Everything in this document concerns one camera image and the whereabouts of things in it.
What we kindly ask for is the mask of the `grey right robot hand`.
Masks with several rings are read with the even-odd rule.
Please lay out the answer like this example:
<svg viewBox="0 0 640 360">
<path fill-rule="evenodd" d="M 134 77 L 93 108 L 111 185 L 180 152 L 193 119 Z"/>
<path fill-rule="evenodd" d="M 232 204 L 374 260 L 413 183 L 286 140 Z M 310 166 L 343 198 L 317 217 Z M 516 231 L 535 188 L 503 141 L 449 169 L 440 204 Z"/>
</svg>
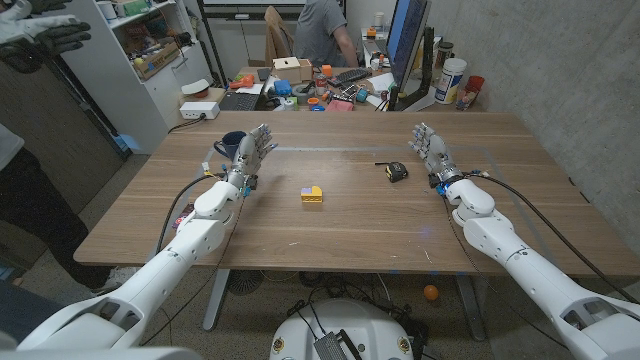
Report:
<svg viewBox="0 0 640 360">
<path fill-rule="evenodd" d="M 417 124 L 412 134 L 413 139 L 408 142 L 408 145 L 423 160 L 431 188 L 445 189 L 464 178 L 463 172 L 456 166 L 450 155 L 445 141 L 433 128 L 424 123 Z"/>
</svg>

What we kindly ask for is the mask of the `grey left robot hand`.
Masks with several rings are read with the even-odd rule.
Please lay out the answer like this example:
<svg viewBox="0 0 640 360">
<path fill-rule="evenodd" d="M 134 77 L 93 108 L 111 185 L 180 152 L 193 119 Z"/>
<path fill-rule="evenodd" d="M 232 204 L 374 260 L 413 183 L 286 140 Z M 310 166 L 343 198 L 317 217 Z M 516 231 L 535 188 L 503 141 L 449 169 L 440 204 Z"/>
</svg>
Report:
<svg viewBox="0 0 640 360">
<path fill-rule="evenodd" d="M 268 124 L 261 124 L 248 133 L 235 132 L 232 144 L 237 148 L 230 155 L 231 170 L 227 181 L 238 189 L 244 188 L 246 181 L 257 174 L 264 158 L 278 146 L 271 140 L 272 132 Z"/>
</svg>

